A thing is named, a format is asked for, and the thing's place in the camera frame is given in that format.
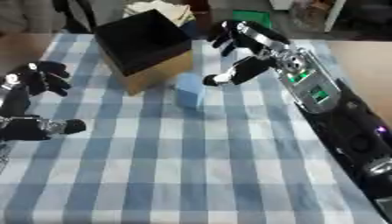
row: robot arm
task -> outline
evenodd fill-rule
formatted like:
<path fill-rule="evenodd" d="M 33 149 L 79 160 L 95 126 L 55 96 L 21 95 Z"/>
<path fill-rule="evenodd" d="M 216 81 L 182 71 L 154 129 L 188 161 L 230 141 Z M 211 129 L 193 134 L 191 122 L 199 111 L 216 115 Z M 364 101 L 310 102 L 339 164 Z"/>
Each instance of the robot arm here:
<path fill-rule="evenodd" d="M 67 95 L 71 86 L 66 66 L 40 61 L 20 66 L 0 80 L 0 140 L 41 141 L 55 134 L 73 134 L 86 129 L 81 120 L 52 121 L 39 115 L 26 115 L 30 95 L 52 91 Z"/>
<path fill-rule="evenodd" d="M 337 106 L 340 89 L 331 75 L 312 52 L 296 48 L 280 34 L 255 22 L 229 20 L 218 23 L 208 40 L 215 48 L 232 41 L 222 56 L 236 47 L 246 47 L 254 56 L 237 61 L 225 73 L 206 76 L 205 85 L 238 85 L 273 68 L 297 105 L 306 111 L 320 114 Z"/>

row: foam cube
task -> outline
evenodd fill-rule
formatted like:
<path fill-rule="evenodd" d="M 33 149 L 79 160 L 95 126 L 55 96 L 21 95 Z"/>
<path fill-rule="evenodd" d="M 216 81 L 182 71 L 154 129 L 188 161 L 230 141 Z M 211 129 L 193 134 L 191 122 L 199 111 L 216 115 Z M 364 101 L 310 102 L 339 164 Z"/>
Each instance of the foam cube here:
<path fill-rule="evenodd" d="M 177 76 L 176 102 L 181 107 L 197 109 L 203 102 L 205 88 L 203 78 L 197 73 L 181 73 Z"/>

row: checkered tablecloth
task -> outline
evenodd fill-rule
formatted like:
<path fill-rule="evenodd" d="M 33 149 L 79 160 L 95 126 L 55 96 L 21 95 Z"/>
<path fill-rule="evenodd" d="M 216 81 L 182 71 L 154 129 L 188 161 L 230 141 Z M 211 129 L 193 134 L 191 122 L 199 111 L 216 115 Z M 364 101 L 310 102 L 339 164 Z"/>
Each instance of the checkered tablecloth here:
<path fill-rule="evenodd" d="M 343 76 L 324 41 L 297 44 Z M 201 74 L 246 55 L 222 59 L 203 41 L 193 51 Z M 14 144 L 0 175 L 2 223 L 383 223 L 273 73 L 209 87 L 196 111 L 165 85 L 127 96 L 92 36 L 59 35 L 44 58 L 67 65 L 73 88 L 33 99 L 31 112 L 88 130 Z"/>

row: open box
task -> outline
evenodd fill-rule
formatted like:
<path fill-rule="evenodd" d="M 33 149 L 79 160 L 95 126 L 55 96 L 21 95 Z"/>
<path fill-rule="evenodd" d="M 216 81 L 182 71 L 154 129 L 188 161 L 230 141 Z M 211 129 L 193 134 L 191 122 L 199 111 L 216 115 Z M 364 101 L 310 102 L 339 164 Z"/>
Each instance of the open box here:
<path fill-rule="evenodd" d="M 95 38 L 130 95 L 193 66 L 191 39 L 157 10 L 101 25 Z"/>

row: white object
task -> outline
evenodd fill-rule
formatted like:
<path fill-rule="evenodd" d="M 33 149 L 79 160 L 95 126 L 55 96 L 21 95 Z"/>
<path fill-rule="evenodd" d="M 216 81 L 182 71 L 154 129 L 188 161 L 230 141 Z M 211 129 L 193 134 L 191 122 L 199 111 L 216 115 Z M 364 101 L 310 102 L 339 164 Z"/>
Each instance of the white object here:
<path fill-rule="evenodd" d="M 150 3 L 137 2 L 133 4 L 128 4 L 125 8 L 124 17 L 154 9 L 158 10 L 177 26 L 181 26 L 185 22 L 194 19 L 191 12 L 191 6 L 187 4 L 182 5 L 166 3 L 161 0 L 155 0 Z"/>
<path fill-rule="evenodd" d="M 272 8 L 276 11 L 287 11 L 290 9 L 293 0 L 269 0 Z"/>
<path fill-rule="evenodd" d="M 333 25 L 335 24 L 336 19 L 338 18 L 345 3 L 346 0 L 337 0 L 335 2 L 333 7 L 331 8 L 328 19 L 325 21 L 325 29 L 324 29 L 325 32 L 329 32 L 333 28 Z"/>

